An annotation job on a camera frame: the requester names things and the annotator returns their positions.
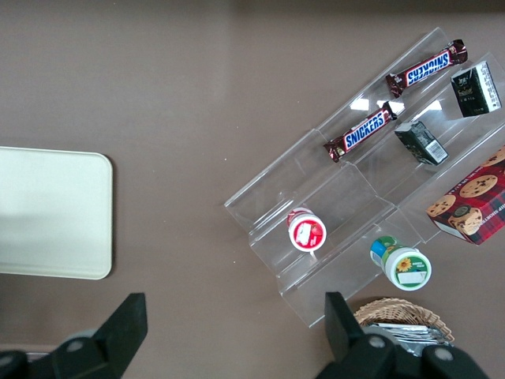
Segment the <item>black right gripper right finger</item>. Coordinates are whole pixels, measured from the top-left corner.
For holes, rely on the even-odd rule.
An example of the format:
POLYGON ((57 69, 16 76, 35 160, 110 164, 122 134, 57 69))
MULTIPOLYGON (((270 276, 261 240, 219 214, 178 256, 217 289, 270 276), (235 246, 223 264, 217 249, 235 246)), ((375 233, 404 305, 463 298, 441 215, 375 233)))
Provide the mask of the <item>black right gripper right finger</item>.
POLYGON ((325 294, 325 332, 333 362, 318 378, 418 378, 419 362, 380 334, 365 333, 339 292, 325 294))

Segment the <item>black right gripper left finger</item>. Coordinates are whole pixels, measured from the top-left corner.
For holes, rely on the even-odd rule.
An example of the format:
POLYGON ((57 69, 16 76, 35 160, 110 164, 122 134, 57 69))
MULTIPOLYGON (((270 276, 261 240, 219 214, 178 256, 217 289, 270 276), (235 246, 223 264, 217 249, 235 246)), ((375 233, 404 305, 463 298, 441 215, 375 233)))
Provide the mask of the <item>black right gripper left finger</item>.
POLYGON ((132 293, 93 333, 65 341, 51 354, 56 378, 120 378, 148 333, 144 293, 132 293))

